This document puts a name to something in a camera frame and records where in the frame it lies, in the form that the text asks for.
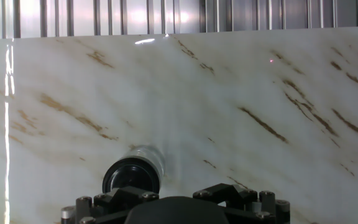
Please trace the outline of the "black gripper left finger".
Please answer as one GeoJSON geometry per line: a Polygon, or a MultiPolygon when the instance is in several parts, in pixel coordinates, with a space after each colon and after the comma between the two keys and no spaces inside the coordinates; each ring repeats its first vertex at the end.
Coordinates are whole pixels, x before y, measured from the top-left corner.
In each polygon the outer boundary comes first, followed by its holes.
{"type": "Polygon", "coordinates": [[[124,223],[130,211],[159,199],[159,194],[136,187],[113,188],[108,193],[81,196],[61,209],[61,224],[124,223]]]}

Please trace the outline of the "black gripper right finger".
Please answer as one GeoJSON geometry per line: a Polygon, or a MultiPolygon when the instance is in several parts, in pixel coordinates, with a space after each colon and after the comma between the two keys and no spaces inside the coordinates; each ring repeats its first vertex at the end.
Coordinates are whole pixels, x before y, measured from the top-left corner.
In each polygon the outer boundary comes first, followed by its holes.
{"type": "Polygon", "coordinates": [[[220,183],[196,191],[193,198],[216,204],[229,223],[291,223],[290,202],[269,190],[220,183]]]}

